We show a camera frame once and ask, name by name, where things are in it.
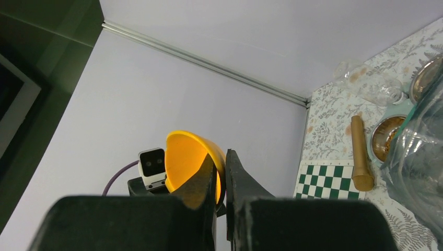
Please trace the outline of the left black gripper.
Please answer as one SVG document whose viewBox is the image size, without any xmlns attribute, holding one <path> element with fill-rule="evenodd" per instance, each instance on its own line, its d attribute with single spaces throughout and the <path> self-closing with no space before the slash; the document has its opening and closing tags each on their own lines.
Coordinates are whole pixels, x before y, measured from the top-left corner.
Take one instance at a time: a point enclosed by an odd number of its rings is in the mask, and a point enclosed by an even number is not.
<svg viewBox="0 0 443 251">
<path fill-rule="evenodd" d="M 127 182 L 130 196 L 154 196 L 154 195 L 168 195 L 170 192 L 166 188 L 164 181 L 160 182 L 157 187 L 146 188 L 141 177 L 130 179 Z"/>
</svg>

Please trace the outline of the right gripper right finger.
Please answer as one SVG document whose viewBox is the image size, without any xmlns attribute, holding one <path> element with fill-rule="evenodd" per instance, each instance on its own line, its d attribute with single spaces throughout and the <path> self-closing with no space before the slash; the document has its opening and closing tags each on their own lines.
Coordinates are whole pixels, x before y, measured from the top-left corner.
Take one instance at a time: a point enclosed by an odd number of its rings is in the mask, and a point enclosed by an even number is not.
<svg viewBox="0 0 443 251">
<path fill-rule="evenodd" d="M 226 227 L 232 250 L 397 250 L 370 202 L 276 197 L 226 154 Z"/>
</svg>

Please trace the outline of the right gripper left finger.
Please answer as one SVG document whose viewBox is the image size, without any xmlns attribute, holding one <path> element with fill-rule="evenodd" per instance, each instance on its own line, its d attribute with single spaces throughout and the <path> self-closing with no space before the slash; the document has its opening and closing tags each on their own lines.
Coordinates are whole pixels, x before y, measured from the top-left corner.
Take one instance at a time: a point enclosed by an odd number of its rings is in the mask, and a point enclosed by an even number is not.
<svg viewBox="0 0 443 251">
<path fill-rule="evenodd" d="M 61 198 L 30 250 L 215 250 L 216 181 L 207 155 L 169 195 Z"/>
</svg>

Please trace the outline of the orange plastic scoop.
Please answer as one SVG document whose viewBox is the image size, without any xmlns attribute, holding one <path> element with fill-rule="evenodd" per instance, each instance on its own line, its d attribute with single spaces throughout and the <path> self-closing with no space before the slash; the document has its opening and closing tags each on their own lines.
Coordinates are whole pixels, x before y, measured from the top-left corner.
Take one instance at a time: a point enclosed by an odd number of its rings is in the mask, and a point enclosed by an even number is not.
<svg viewBox="0 0 443 251">
<path fill-rule="evenodd" d="M 188 181 L 209 155 L 217 169 L 216 208 L 224 202 L 226 192 L 226 154 L 214 142 L 189 131 L 177 130 L 167 135 L 165 150 L 165 186 L 170 193 Z"/>
</svg>

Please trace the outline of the green pet food bag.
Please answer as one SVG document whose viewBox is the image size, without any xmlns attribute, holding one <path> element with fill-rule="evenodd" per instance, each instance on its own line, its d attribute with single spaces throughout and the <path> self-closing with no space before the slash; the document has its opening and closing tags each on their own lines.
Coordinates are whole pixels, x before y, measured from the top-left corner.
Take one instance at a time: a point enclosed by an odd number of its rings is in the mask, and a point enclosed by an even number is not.
<svg viewBox="0 0 443 251">
<path fill-rule="evenodd" d="M 390 198 L 442 242 L 442 74 L 425 88 L 381 170 Z"/>
</svg>

